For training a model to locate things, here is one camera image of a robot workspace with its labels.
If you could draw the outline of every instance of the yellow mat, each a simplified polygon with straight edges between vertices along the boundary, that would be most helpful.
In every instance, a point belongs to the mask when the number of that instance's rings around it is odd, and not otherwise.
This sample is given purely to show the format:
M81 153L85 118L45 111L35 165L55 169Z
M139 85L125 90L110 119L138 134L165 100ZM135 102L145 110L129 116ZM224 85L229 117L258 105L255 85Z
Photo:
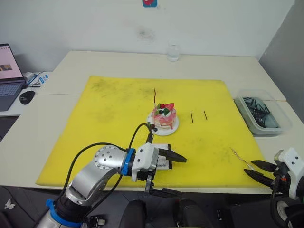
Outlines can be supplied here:
M188 159L173 163L173 170L157 171L156 187L261 187L243 171L247 168L230 147L246 161L263 159L261 151L220 80L138 79L91 76L39 178L38 185L63 186L74 156L96 142L127 148L135 128L146 121L156 103L175 103L180 125L169 136L155 136L153 143L169 143ZM142 128L133 147L145 143ZM99 147L81 155L73 176L87 165ZM113 177L108 186L112 186ZM143 187L124 177L119 187Z

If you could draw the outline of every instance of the floor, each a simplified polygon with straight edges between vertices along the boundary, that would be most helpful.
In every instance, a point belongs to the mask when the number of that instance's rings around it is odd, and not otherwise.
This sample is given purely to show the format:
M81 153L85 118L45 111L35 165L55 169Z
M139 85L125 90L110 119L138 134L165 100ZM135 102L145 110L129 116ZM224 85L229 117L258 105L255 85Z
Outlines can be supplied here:
M0 211L13 228L31 228L34 225L34 222L22 211L19 205L34 220L37 220L46 209L45 201L49 198L55 199L58 194L58 192L51 191L7 188L18 203L12 199L11 203L16 204L16 206L13 209L4 209L5 204L12 197L6 189L0 187ZM182 197L194 200L206 213L214 228L276 228L270 218L268 195L184 193ZM92 215L103 215L106 220L103 228L118 228L125 207L129 201L134 199L146 202L147 228L174 227L172 207L176 199L158 198L139 191L112 193L92 212ZM218 210L222 221L218 219Z

